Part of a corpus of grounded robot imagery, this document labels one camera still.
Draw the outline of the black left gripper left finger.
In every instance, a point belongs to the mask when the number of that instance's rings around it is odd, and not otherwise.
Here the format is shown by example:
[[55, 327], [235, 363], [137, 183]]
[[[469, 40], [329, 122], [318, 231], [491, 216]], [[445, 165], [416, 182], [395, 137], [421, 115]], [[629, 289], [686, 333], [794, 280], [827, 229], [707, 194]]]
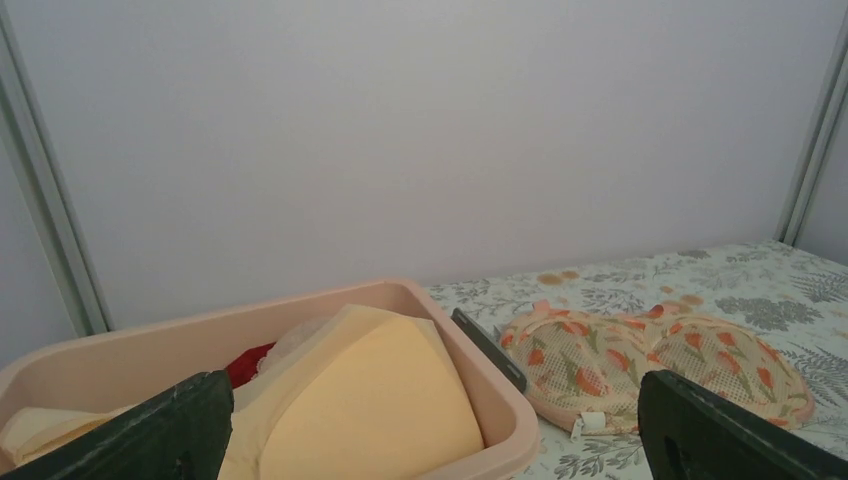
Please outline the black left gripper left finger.
[[223, 370], [197, 373], [3, 479], [215, 479], [232, 433]]

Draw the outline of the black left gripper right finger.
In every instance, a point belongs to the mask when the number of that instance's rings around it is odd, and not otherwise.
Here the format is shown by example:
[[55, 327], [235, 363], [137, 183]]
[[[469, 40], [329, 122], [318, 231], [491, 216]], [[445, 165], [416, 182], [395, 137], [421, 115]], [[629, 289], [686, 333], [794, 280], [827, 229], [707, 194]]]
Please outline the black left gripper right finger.
[[845, 479], [847, 461], [670, 371], [647, 373], [639, 436], [655, 479]]

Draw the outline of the floral mesh laundry bag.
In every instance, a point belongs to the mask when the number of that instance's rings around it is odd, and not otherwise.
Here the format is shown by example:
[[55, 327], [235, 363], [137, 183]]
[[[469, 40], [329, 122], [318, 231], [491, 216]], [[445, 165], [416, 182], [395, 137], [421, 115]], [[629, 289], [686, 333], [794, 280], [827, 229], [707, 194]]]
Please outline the floral mesh laundry bag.
[[534, 410], [575, 437], [637, 431], [641, 381], [659, 370], [785, 429], [815, 409], [806, 381], [776, 349], [687, 307], [604, 316], [539, 301], [504, 327], [500, 344], [525, 374]]

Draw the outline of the beige bra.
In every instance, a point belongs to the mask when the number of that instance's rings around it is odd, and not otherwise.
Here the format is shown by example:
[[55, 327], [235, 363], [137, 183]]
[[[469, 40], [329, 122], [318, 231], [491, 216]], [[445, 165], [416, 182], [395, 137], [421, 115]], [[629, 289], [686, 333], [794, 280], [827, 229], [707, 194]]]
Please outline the beige bra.
[[[350, 305], [297, 327], [232, 390], [215, 479], [413, 479], [485, 446], [435, 324], [391, 311]], [[25, 407], [2, 426], [1, 454], [11, 471], [146, 400], [105, 413]]]

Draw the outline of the red garment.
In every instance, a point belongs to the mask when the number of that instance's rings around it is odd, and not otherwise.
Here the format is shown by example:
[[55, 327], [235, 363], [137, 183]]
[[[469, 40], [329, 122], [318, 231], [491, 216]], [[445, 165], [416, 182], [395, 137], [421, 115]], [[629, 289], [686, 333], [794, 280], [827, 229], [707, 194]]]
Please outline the red garment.
[[245, 385], [257, 375], [261, 361], [274, 346], [275, 342], [271, 342], [250, 348], [225, 367], [233, 389]]

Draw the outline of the pink plastic basket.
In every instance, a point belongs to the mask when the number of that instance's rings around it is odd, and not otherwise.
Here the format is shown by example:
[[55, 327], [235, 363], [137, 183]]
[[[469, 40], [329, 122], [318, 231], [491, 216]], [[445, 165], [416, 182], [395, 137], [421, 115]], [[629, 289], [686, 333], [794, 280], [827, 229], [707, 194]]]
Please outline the pink plastic basket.
[[522, 393], [418, 284], [381, 279], [64, 341], [1, 371], [1, 421], [25, 407], [105, 413], [137, 404], [297, 324], [359, 304], [434, 322], [469, 396], [484, 449], [431, 479], [508, 479], [535, 458], [536, 414]]

